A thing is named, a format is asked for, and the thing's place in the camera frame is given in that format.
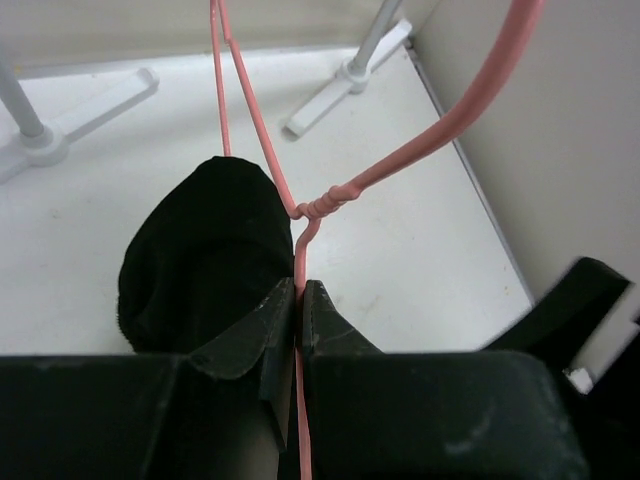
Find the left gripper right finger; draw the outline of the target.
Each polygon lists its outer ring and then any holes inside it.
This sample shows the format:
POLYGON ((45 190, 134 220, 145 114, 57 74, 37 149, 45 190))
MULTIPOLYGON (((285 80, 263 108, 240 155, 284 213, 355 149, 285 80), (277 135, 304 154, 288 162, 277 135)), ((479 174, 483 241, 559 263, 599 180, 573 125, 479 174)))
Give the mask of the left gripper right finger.
POLYGON ((340 314, 319 280, 309 280, 306 284, 301 345, 304 356, 362 356, 382 353, 340 314))

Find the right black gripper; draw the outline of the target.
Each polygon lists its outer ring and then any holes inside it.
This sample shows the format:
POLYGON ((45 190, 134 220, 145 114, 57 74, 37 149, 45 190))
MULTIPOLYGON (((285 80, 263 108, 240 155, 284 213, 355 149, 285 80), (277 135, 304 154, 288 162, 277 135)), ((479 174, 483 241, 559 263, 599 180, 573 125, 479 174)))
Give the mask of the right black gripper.
POLYGON ((587 393, 565 372, 630 286, 605 263, 581 257, 526 315, 485 346, 523 352, 545 364, 593 479, 639 477, 639 337, 587 393))

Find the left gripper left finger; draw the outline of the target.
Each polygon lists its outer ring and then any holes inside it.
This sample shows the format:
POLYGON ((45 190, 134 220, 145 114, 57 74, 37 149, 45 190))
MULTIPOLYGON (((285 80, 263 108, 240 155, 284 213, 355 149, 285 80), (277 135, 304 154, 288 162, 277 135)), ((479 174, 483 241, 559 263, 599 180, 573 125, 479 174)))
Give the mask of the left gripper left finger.
POLYGON ((254 310, 189 356, 198 371, 217 381, 258 370, 257 399, 280 452, 289 433, 294 313, 294 280, 284 278, 254 310))

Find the black trousers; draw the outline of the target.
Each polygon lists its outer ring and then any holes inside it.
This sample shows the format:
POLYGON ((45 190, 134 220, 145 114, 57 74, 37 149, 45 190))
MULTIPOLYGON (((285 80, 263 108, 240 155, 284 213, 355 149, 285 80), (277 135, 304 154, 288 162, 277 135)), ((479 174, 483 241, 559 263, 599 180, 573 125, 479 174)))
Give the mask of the black trousers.
POLYGON ((131 240, 118 278, 118 327, 137 353, 189 353, 293 270, 290 218, 273 181, 254 163, 215 156, 131 240))

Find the pink wire hanger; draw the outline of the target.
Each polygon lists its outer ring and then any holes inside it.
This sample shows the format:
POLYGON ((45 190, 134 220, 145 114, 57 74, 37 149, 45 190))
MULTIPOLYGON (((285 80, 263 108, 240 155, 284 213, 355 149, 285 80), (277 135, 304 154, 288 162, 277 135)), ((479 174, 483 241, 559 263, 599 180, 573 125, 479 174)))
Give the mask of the pink wire hanger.
POLYGON ((307 227, 295 245, 294 283, 297 301, 302 300, 305 290, 307 248, 318 233, 322 219, 344 204, 358 199, 367 188, 441 149, 473 124, 493 102, 511 76, 531 38, 544 5, 543 1, 511 3, 499 35, 478 74, 458 103, 435 124, 345 184, 331 187, 321 197, 310 203, 297 203, 291 195, 281 170, 240 48, 233 37, 226 3, 224 1, 209 3, 210 36, 223 152, 226 155, 231 153, 231 141, 221 66, 220 38, 223 38, 224 43, 229 47, 258 140, 285 211, 293 220, 300 218, 308 220, 307 227))

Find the white metal clothes rack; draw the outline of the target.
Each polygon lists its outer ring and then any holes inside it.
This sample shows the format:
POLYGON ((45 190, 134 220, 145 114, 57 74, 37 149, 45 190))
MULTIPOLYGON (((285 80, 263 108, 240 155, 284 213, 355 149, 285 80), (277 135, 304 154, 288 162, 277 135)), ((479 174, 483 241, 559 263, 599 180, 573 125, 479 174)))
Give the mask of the white metal clothes rack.
MULTIPOLYGON (((363 92, 371 73, 405 44, 412 32, 412 24, 404 18, 396 24, 391 23, 400 5, 399 1, 382 3, 356 55, 345 60, 336 71, 335 78, 286 122, 285 128, 291 134, 296 137, 305 135, 344 98, 363 92)), ((259 108, 257 102, 250 98, 250 81, 231 33, 224 2, 210 3, 210 27, 223 151, 225 155, 230 155, 219 33, 223 34, 229 46, 253 118, 258 116, 259 108)), ((155 71, 141 68, 68 113, 51 121, 43 121, 20 85, 15 69, 8 58, 2 55, 1 102, 16 124, 17 131, 1 146, 1 182, 6 183, 31 167, 51 167, 62 162, 67 158, 72 143, 151 97, 157 92, 159 83, 155 71)))

